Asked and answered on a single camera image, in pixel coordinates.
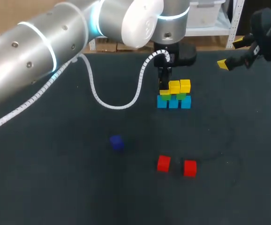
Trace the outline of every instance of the yellow object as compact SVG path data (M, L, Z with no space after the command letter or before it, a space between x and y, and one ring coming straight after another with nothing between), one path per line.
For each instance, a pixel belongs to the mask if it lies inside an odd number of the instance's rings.
M184 94L184 93L190 93L190 80L180 80L180 85L181 85L181 89L180 89L180 93Z
M243 37L240 38L240 39L238 39L238 40L236 40L236 41L234 41L234 42L239 42L239 41L243 41Z
M226 61L226 60L220 60L220 61L218 61L218 65L219 65L219 67L220 67L221 69L229 70L228 67L227 67L226 64L225 64L225 61Z
M170 91L169 90L159 90L159 94L160 95L170 95Z
M171 94L180 94L180 81L170 81L168 86Z

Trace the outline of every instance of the red block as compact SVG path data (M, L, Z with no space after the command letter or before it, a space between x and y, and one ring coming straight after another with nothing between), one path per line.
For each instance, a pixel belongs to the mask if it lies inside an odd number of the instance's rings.
M158 164L157 164L157 171L167 173L170 161L171 161L171 157L159 156Z
M191 160L185 160L184 162L184 177L196 177L197 174L197 162Z

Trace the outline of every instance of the blue block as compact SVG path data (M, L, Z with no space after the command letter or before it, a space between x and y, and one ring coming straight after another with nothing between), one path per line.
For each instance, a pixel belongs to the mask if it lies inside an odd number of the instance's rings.
M187 95L184 100L181 101L182 109L190 109L191 108L191 96Z
M171 100L168 101L168 108L169 109L177 109L179 105L179 100L177 100L176 95L172 95Z
M159 109L166 109L168 106L168 101L162 100L161 96L157 96L157 108Z
M120 135L112 136L110 143L114 150L122 150L124 148L123 139Z

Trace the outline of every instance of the dark table surface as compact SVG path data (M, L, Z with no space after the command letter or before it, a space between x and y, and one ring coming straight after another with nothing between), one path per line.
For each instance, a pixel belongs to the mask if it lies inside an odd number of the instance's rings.
M70 65L0 128L0 225L271 225L271 63L219 70L234 53L199 52L194 66L174 69L172 80L191 79L190 110L157 109L152 63L123 111L95 101L83 61ZM146 57L88 55L100 98L131 101ZM118 134L123 154L109 144ZM172 157L169 174L155 171L160 154ZM183 159L198 161L195 179L182 176Z

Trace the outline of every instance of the green block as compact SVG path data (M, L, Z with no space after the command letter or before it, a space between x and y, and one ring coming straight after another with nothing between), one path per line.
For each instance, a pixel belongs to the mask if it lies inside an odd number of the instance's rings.
M172 95L161 95L161 98L163 101L169 101L171 100Z
M177 94L177 100L184 100L186 98L186 93Z

